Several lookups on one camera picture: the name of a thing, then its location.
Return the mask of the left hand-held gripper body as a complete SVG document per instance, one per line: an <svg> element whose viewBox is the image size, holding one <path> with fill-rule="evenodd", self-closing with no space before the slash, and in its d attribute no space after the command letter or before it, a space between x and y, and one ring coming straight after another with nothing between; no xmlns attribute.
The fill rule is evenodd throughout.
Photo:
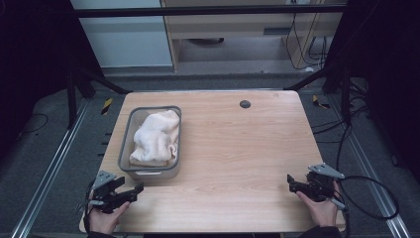
<svg viewBox="0 0 420 238"><path fill-rule="evenodd" d="M86 211L89 206L92 206L104 213L112 213L125 202L129 202L123 200L124 192L118 193L117 188L113 189L113 180L117 178L111 173L100 171L89 184L85 200L76 206L76 210Z"/></svg>

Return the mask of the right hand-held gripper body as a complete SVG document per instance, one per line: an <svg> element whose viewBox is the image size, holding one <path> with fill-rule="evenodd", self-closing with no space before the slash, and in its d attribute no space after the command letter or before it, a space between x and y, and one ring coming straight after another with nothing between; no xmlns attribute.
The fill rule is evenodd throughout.
<svg viewBox="0 0 420 238"><path fill-rule="evenodd" d="M334 182L344 179L345 176L325 163L309 166L308 170L307 180L319 187L320 196L330 198L339 210L345 210L345 202L338 196L338 192L334 189Z"/></svg>

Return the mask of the person's left hand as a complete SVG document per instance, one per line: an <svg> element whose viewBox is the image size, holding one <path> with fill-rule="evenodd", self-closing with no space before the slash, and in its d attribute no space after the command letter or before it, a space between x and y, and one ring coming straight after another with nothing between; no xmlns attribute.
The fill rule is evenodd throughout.
<svg viewBox="0 0 420 238"><path fill-rule="evenodd" d="M125 202L112 213L104 213L96 208L92 208L89 213L89 229L91 232L111 235L117 225L120 217L128 210L130 202Z"/></svg>

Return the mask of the person's right hand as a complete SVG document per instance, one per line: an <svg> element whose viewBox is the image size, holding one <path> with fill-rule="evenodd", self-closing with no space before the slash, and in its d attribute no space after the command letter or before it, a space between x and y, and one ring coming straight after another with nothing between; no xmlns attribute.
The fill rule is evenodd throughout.
<svg viewBox="0 0 420 238"><path fill-rule="evenodd" d="M307 206L315 225L320 227L336 225L338 207L331 199L316 202L301 191L297 191L296 195Z"/></svg>

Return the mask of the grey plastic bin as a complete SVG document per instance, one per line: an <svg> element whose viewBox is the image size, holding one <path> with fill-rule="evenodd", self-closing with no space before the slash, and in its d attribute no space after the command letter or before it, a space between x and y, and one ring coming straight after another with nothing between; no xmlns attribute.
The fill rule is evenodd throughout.
<svg viewBox="0 0 420 238"><path fill-rule="evenodd" d="M146 118L154 113L173 110L180 118L178 136L175 140L177 144L176 156L168 161L165 167L146 167L134 165L130 162L131 154L136 150L134 135L139 127L144 123ZM159 107L138 107L129 115L125 134L122 141L121 152L118 160L118 166L126 172L132 179L172 179L177 176L180 168L179 147L180 147L180 130L181 130L181 110L177 106L159 106Z"/></svg>

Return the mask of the white towel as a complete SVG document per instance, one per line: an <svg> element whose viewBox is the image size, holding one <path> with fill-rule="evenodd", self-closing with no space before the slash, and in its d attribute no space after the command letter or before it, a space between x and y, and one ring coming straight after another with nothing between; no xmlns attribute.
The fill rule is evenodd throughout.
<svg viewBox="0 0 420 238"><path fill-rule="evenodd" d="M138 166L165 167L176 156L180 118L173 110L149 115L134 135L136 150L130 162Z"/></svg>

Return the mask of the yellow black floor tape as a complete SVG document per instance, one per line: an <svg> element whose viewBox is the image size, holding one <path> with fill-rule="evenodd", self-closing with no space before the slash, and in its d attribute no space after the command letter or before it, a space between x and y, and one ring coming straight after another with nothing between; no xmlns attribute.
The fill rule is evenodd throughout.
<svg viewBox="0 0 420 238"><path fill-rule="evenodd" d="M104 102L104 105L101 109L101 115L106 115L110 109L110 106L113 102L113 98L107 98Z"/></svg>
<svg viewBox="0 0 420 238"><path fill-rule="evenodd" d="M312 95L312 103L313 105L324 108L324 109L330 109L331 106L328 103L321 103L317 97L317 95Z"/></svg>

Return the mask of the black curtain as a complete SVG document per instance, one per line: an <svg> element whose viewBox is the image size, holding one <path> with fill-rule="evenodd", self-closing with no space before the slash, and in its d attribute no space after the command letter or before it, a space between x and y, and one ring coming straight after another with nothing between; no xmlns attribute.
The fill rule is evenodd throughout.
<svg viewBox="0 0 420 238"><path fill-rule="evenodd" d="M70 0L0 0L0 162L35 103L66 88L68 60L102 75Z"/></svg>
<svg viewBox="0 0 420 238"><path fill-rule="evenodd" d="M348 0L329 51L367 81L367 101L398 162L420 183L420 0Z"/></svg>

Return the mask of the white cabinet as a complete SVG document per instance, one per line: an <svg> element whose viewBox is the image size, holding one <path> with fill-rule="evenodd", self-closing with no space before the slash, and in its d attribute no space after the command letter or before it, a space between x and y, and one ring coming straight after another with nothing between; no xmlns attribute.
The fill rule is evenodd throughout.
<svg viewBox="0 0 420 238"><path fill-rule="evenodd" d="M159 8L159 0L70 0L75 10ZM80 18L102 68L172 66L163 17Z"/></svg>

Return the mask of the light wooden desk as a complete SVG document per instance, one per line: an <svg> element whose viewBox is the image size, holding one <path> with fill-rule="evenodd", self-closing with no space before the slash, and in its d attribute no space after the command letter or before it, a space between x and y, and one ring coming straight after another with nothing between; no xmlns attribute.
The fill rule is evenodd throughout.
<svg viewBox="0 0 420 238"><path fill-rule="evenodd" d="M159 0L163 7L255 6L255 5L316 5L345 4L347 0ZM280 36L292 65L309 63L313 39L333 37L342 15L340 13L289 13L166 16L166 31L172 59L178 60L175 43L186 39L217 39L234 37Z"/></svg>

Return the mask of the aluminium floor rail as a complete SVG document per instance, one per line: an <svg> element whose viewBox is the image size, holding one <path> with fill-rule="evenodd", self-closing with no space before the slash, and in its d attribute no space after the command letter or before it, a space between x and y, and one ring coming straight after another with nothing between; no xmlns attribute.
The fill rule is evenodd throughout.
<svg viewBox="0 0 420 238"><path fill-rule="evenodd" d="M71 127L69 127L57 150L55 151L52 161L50 162L41 182L39 183L30 203L28 204L24 214L15 226L11 238L27 238L35 220L37 219L41 208L53 186L55 178L64 162L66 155L74 141L74 138L79 131L79 128L85 118L86 111L91 100L82 99L80 107L77 109L76 119Z"/></svg>
<svg viewBox="0 0 420 238"><path fill-rule="evenodd" d="M331 95L328 95L327 98L329 99L331 107L333 108L337 117L339 119L343 119L341 115L341 106L339 100ZM360 140L357 138L353 131L348 133L348 140L363 176L369 179L380 181L377 172L373 169L371 163L368 160L367 154L365 153ZM396 212L396 205L393 202L390 193L387 192L383 186L379 186L378 184L370 181L368 183L368 187L382 216L391 216ZM387 219L386 224L394 238L412 238L408 228L406 227L403 219L399 214L396 214L396 216L391 219Z"/></svg>

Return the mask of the black frame strut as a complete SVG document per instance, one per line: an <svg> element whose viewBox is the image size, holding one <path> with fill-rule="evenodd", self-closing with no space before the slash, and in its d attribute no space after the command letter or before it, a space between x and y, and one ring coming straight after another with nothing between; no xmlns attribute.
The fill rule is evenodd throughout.
<svg viewBox="0 0 420 238"><path fill-rule="evenodd" d="M322 87L325 93L332 93L341 87L341 115L347 125L351 124L350 112L350 68L344 65L329 65L312 73L303 80L285 87L285 90L297 91L318 78L325 77Z"/></svg>
<svg viewBox="0 0 420 238"><path fill-rule="evenodd" d="M86 68L74 67L70 69L66 76L66 92L68 104L68 129L71 129L77 119L77 105L75 89L78 89L84 98L92 98L96 91L90 81L100 83L118 94L128 94L130 90L120 87L104 76L94 73Z"/></svg>

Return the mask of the black horizontal frame bar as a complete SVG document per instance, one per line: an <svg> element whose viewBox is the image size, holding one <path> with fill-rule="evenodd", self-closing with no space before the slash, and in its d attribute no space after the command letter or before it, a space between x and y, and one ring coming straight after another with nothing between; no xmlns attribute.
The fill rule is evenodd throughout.
<svg viewBox="0 0 420 238"><path fill-rule="evenodd" d="M244 14L289 14L289 13L340 13L346 4L316 5L256 5L256 6L199 6L129 9L84 9L73 10L69 15L78 18L107 17L154 17L154 16L201 16L201 15L244 15Z"/></svg>

